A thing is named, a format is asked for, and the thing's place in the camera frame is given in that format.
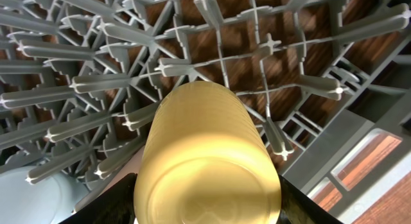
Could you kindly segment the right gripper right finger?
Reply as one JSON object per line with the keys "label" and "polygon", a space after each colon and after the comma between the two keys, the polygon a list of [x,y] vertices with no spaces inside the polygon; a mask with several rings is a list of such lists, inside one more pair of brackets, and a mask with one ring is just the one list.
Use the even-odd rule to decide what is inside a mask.
{"label": "right gripper right finger", "polygon": [[279,175],[281,210],[277,224],[342,224]]}

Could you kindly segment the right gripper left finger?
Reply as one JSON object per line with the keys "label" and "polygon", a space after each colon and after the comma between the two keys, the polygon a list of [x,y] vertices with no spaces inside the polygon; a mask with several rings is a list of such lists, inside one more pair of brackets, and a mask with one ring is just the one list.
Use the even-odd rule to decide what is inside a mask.
{"label": "right gripper left finger", "polygon": [[137,174],[129,173],[93,202],[60,224],[133,224]]}

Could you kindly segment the light blue bowl with rice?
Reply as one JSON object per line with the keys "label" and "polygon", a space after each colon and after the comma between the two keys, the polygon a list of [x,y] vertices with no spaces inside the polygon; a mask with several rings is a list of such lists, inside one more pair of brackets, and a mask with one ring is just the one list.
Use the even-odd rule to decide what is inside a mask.
{"label": "light blue bowl with rice", "polygon": [[89,192],[75,179],[57,173],[36,184],[26,181],[32,166],[1,174],[1,223],[60,223]]}

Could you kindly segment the yellow cup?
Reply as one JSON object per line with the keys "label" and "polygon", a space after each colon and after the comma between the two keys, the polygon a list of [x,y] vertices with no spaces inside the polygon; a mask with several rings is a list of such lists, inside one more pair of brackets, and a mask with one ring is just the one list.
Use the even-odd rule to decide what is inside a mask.
{"label": "yellow cup", "polygon": [[279,176],[242,102],[196,81],[155,113],[134,191],[139,223],[275,223]]}

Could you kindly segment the pink cup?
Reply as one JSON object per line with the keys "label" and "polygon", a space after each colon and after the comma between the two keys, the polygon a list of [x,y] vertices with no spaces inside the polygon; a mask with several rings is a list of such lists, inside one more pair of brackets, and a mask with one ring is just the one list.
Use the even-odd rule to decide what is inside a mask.
{"label": "pink cup", "polygon": [[138,173],[141,164],[142,158],[144,153],[144,147],[142,147],[116,174],[116,176],[109,182],[109,184],[104,188],[102,193],[106,190],[110,189],[114,184],[120,181],[123,177],[125,177],[129,173]]}

